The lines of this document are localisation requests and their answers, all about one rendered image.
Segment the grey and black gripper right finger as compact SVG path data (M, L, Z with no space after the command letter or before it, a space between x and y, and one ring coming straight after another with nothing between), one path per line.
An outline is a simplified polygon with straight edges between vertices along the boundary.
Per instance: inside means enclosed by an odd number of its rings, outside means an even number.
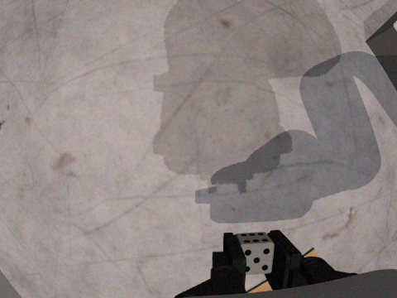
M275 244L272 272L265 274L272 290L307 286L358 275L335 271L320 257L304 258L280 230L271 230L267 235Z

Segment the tan mat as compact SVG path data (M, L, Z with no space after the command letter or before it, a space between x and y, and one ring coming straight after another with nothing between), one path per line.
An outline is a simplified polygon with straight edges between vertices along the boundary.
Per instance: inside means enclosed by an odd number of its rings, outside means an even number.
M306 252L303 256L304 257L318 257L318 254L316 253L315 249L312 248L308 252ZM254 286L253 288L251 288L246 293L259 292L259 291L272 291L271 287L270 287L270 284L267 281L267 279L265 281L263 281L262 283L258 284L257 286Z

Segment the white die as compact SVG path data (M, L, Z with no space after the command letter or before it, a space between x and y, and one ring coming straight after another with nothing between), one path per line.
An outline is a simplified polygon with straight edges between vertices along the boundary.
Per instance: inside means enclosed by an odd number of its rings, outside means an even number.
M236 236L246 256L246 275L271 273L275 244L267 233L237 233Z

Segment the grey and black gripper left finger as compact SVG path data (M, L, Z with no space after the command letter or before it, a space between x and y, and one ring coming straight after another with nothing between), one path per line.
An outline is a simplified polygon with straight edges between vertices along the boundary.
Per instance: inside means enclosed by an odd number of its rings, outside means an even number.
M226 265L228 264L228 265ZM236 234L223 234L223 252L213 252L211 278L175 298L246 293L246 256Z

